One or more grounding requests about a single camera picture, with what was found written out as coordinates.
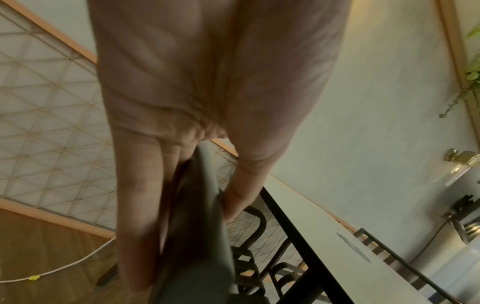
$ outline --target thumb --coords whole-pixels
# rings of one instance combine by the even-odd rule
[[[255,200],[275,161],[238,158],[235,173],[222,200],[223,216],[227,223],[234,221]]]

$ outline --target black table edge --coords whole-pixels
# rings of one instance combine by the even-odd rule
[[[318,273],[318,282],[325,290],[325,293],[328,295],[330,301],[333,304],[354,304],[342,286],[337,282],[333,274],[324,265],[322,260],[320,260],[307,241],[305,241],[304,237],[295,228],[287,215],[278,206],[277,202],[275,202],[274,198],[265,189],[265,187],[262,188],[260,197],[268,206],[284,232],[290,238],[300,256],[308,265],[308,268],[314,270],[315,273]]]

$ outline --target white cable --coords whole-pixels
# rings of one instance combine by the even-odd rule
[[[100,250],[102,250],[105,246],[107,246],[108,244],[110,244],[111,242],[113,242],[115,240],[115,238],[112,238],[110,239],[108,242],[106,242],[105,244],[103,244],[102,246],[100,246],[97,250],[95,250],[94,252],[90,253],[89,255],[87,255],[86,257],[84,257],[83,259],[81,260],[78,260],[76,262],[73,262],[73,263],[70,263],[66,266],[63,266],[63,267],[60,267],[58,269],[55,269],[55,270],[52,270],[52,271],[49,271],[49,272],[45,272],[45,273],[42,273],[42,274],[37,274],[37,275],[32,275],[32,276],[29,276],[29,277],[24,277],[24,278],[18,278],[18,279],[15,279],[15,280],[7,280],[7,281],[0,281],[0,284],[2,283],[14,283],[14,282],[20,282],[20,281],[35,281],[37,279],[39,279],[41,276],[44,276],[44,275],[47,275],[47,274],[51,274],[51,273],[54,273],[54,272],[57,272],[57,271],[60,271],[60,270],[63,270],[65,268],[68,268],[70,266],[73,266],[73,265],[76,265],[76,264],[79,264],[83,261],[85,261],[86,259],[88,259],[89,257],[91,257],[92,255],[94,255],[95,253],[99,252]]]

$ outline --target black cable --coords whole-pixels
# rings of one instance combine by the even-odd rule
[[[443,227],[445,227],[445,225],[447,225],[448,222],[445,222],[442,224],[442,226],[440,226],[440,228],[435,232],[435,234],[433,235],[433,237],[430,239],[430,241],[428,241],[428,243],[425,245],[425,247],[416,255],[415,258],[413,258],[413,260],[411,260],[410,264],[413,264],[419,257],[420,255],[427,249],[427,247],[430,245],[431,242],[434,241],[434,239],[437,237],[437,235],[440,233],[440,231],[442,230]]]

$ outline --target white tabletop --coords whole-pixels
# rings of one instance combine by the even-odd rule
[[[264,187],[355,304],[431,304],[326,211],[274,177]]]

